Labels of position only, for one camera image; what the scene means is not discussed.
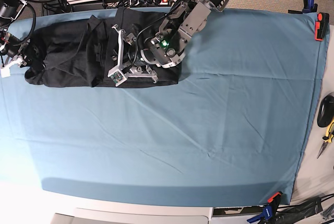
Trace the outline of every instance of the black cloth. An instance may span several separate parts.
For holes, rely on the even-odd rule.
[[[162,13],[140,12],[119,8],[115,18],[56,23],[41,28],[33,34],[31,44],[35,44],[45,68],[31,65],[25,73],[28,83],[49,87],[115,87],[108,71],[117,61],[112,56],[118,52],[118,34],[112,29],[118,24],[126,33],[138,32],[163,16]],[[145,38],[154,36],[160,23],[154,24],[139,37],[139,46]],[[121,88],[146,88],[168,86],[178,83],[181,64],[172,68],[150,65],[158,74],[159,81],[154,84],[151,78],[129,78]]]

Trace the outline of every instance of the blue sheet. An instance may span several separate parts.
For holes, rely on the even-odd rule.
[[[114,11],[37,27],[91,14]],[[0,180],[135,204],[249,206],[276,191],[288,204],[326,62],[329,33],[315,41],[315,19],[212,13],[176,86],[48,88],[12,69],[0,79]]]

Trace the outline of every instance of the pliers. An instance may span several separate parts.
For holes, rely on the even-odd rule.
[[[331,123],[327,126],[326,134],[323,137],[324,143],[322,144],[320,148],[317,159],[325,151],[325,149],[328,146],[328,143],[332,143],[333,138],[334,138],[334,118],[332,119]]]

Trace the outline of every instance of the metal bracket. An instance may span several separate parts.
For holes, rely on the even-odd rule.
[[[115,82],[117,87],[124,83],[128,78],[152,78],[153,82],[157,83],[158,75],[156,71],[152,70],[149,66],[146,66],[146,71],[148,72],[147,74],[143,73],[140,66],[131,67],[129,73],[123,72],[123,69],[131,64],[130,62],[125,63],[125,65],[123,64],[124,41],[129,44],[130,42],[128,41],[129,38],[125,36],[125,30],[118,29],[117,24],[115,24],[112,28],[118,32],[118,56],[117,65],[109,70],[108,77],[110,77]]]

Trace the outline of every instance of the clamp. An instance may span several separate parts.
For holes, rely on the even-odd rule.
[[[318,4],[314,4],[314,0],[304,0],[304,8],[302,11],[288,10],[289,14],[308,14],[318,11]]]
[[[268,199],[268,205],[263,207],[263,211],[258,216],[248,219],[248,223],[259,221],[260,223],[267,223],[272,217],[275,216],[278,206],[281,202],[282,192],[277,192]]]
[[[329,14],[319,13],[318,21],[315,22],[315,35],[314,38],[317,41],[322,41],[326,35],[329,25]]]

